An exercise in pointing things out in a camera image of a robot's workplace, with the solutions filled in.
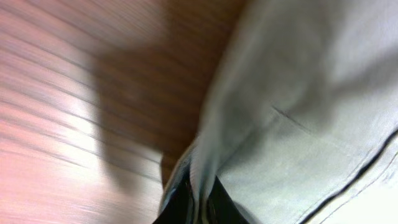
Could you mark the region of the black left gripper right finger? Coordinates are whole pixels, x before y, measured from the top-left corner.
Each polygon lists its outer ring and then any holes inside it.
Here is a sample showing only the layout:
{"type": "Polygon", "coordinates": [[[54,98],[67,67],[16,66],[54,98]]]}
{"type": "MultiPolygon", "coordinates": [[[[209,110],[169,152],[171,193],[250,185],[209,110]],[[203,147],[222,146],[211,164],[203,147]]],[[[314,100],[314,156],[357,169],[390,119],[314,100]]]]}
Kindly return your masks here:
{"type": "Polygon", "coordinates": [[[248,224],[219,178],[215,178],[207,201],[207,218],[210,224],[248,224]]]}

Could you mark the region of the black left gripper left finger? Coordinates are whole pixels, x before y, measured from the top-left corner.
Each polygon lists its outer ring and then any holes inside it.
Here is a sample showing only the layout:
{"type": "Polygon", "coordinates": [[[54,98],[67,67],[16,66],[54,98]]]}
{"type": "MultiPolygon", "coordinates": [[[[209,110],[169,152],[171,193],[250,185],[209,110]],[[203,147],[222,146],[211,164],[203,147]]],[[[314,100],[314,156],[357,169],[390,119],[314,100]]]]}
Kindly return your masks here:
{"type": "Polygon", "coordinates": [[[153,224],[192,224],[194,202],[189,175],[173,189],[171,197],[153,224]]]}

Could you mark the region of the light green shorts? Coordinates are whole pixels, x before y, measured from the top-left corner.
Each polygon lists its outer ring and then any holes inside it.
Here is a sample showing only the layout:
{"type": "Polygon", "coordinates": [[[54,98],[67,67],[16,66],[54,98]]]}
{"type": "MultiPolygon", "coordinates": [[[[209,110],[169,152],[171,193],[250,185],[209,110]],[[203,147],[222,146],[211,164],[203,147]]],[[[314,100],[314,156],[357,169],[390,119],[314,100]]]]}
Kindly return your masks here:
{"type": "Polygon", "coordinates": [[[177,162],[249,223],[397,222],[397,1],[250,1],[177,162]]]}

